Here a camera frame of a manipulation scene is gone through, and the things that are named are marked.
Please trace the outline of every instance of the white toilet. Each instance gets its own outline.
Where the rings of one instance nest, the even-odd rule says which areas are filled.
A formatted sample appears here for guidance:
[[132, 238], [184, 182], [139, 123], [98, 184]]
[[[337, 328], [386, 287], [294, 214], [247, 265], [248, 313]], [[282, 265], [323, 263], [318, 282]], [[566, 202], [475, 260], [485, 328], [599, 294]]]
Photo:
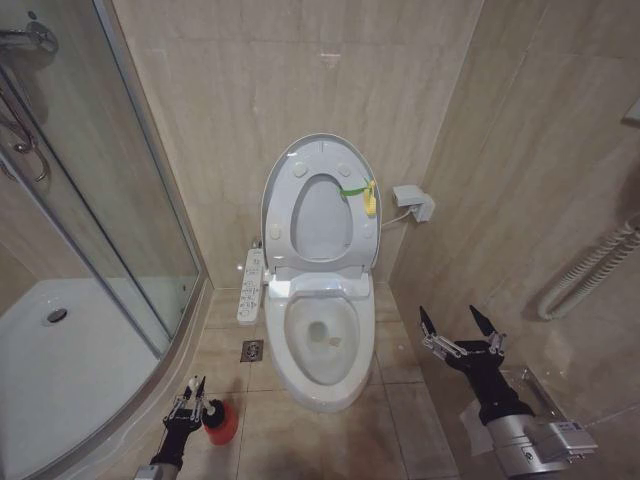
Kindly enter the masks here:
[[369, 377], [380, 218], [357, 189], [371, 180], [349, 142], [310, 135], [276, 162], [262, 198], [273, 363], [293, 397], [320, 412], [351, 405]]

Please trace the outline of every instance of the bidet control panel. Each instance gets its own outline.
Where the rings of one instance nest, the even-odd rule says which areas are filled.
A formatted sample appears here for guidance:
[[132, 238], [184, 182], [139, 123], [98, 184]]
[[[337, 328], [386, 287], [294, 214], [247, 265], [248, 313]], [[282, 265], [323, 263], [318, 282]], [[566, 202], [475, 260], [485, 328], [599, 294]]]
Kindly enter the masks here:
[[241, 325], [253, 325], [258, 320], [260, 299], [262, 297], [262, 271], [264, 255], [261, 248], [252, 248], [247, 253], [244, 266], [242, 290], [238, 303], [237, 319]]

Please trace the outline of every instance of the yellow tag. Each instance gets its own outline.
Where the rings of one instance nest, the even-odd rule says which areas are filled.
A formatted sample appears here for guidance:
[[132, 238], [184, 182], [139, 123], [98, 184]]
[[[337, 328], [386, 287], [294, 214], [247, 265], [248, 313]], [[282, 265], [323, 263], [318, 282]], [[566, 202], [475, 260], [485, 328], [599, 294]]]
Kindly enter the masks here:
[[376, 208], [376, 195], [375, 195], [376, 182], [371, 180], [364, 193], [364, 211], [370, 217], [375, 217], [377, 213]]

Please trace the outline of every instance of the toilet lid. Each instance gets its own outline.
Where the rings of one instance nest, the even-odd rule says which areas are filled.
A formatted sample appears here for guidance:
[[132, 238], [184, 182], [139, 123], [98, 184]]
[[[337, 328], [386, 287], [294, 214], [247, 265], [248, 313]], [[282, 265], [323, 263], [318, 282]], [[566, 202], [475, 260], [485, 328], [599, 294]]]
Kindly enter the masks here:
[[262, 198], [269, 271], [369, 271], [378, 254], [380, 194], [376, 185], [377, 208], [368, 214], [364, 193], [343, 191], [361, 189], [371, 180], [364, 157], [335, 135], [310, 135], [287, 148]]

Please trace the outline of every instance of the floor drain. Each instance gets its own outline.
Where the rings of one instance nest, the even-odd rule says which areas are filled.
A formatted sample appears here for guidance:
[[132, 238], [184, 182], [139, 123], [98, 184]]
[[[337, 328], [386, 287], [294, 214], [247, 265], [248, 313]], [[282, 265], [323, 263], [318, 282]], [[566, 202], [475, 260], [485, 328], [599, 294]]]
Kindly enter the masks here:
[[66, 308], [57, 308], [49, 315], [47, 315], [47, 321], [49, 323], [58, 323], [60, 320], [67, 316]]
[[242, 342], [241, 362], [259, 362], [262, 360], [264, 340], [247, 340]]

